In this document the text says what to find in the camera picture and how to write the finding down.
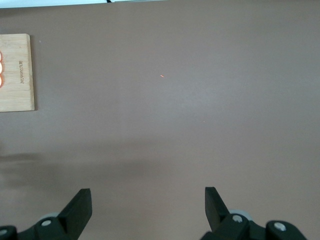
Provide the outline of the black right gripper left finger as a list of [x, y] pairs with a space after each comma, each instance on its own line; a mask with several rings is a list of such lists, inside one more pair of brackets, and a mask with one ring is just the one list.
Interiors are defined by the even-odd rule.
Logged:
[[56, 216], [40, 219], [30, 228], [18, 232], [14, 225], [2, 225], [2, 240], [77, 240], [92, 216], [92, 195], [83, 188]]

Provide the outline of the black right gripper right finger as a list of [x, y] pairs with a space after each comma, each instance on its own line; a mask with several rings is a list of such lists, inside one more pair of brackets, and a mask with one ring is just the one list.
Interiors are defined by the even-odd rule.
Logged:
[[265, 227], [243, 213], [230, 212], [215, 187], [205, 188], [205, 214], [211, 231], [203, 240], [305, 240], [293, 224], [282, 220], [268, 221]]

